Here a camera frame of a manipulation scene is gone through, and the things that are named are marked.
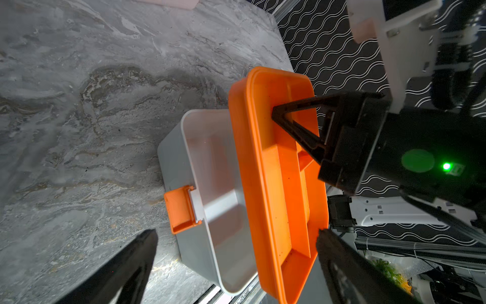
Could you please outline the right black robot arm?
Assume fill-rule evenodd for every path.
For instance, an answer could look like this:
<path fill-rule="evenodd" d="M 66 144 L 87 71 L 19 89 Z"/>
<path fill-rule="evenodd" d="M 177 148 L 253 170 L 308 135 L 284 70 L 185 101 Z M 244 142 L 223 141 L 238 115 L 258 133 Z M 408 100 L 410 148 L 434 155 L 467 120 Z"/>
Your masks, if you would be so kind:
<path fill-rule="evenodd" d="M 376 39 L 391 97 L 340 92 L 276 106 L 273 121 L 355 193 L 365 173 L 397 182 L 408 204 L 485 243 L 485 120 L 471 114 L 472 46 L 484 1 L 463 1 L 443 28 L 441 1 L 348 1 L 356 42 Z"/>

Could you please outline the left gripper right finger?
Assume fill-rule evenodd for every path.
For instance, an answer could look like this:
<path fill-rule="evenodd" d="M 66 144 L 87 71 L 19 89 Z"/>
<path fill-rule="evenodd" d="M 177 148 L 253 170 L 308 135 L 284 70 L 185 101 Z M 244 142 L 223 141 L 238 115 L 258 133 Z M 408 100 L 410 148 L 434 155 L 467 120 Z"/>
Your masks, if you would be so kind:
<path fill-rule="evenodd" d="M 332 303 L 418 303 L 328 229 L 316 249 Z"/>

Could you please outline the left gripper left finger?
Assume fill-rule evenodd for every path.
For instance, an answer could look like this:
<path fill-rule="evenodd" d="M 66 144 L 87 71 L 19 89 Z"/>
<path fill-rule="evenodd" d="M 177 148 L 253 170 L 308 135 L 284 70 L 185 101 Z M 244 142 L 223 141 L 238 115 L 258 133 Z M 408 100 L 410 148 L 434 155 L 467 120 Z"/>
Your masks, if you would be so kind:
<path fill-rule="evenodd" d="M 153 267 L 158 235 L 140 233 L 131 243 L 58 303 L 140 303 Z"/>

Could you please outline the light blue first aid box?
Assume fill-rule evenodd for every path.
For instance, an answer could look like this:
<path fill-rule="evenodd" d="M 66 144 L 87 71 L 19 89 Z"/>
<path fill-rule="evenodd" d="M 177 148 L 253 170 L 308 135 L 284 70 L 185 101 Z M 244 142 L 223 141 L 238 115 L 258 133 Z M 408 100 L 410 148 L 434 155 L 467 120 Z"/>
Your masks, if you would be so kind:
<path fill-rule="evenodd" d="M 229 111 L 188 111 L 158 159 L 182 262 L 238 295 L 258 271 Z"/>

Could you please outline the orange tray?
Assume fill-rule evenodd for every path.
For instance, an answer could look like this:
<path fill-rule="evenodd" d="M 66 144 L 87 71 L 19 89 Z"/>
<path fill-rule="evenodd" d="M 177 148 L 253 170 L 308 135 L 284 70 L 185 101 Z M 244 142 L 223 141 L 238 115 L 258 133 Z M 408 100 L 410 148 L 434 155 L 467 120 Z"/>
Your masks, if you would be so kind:
<path fill-rule="evenodd" d="M 305 75 L 267 67 L 253 68 L 229 93 L 259 282 L 279 303 L 299 300 L 329 212 L 319 164 L 272 120 L 272 110 L 312 97 Z"/>

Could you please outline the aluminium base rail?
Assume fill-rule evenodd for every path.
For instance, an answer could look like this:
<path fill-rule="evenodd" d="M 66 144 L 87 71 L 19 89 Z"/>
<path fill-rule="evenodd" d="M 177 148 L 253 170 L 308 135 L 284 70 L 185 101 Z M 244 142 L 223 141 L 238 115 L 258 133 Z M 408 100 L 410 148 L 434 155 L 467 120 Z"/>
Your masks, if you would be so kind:
<path fill-rule="evenodd" d="M 485 246 L 401 197 L 335 195 L 353 223 L 333 232 L 372 262 L 388 262 L 422 303 L 485 303 Z"/>

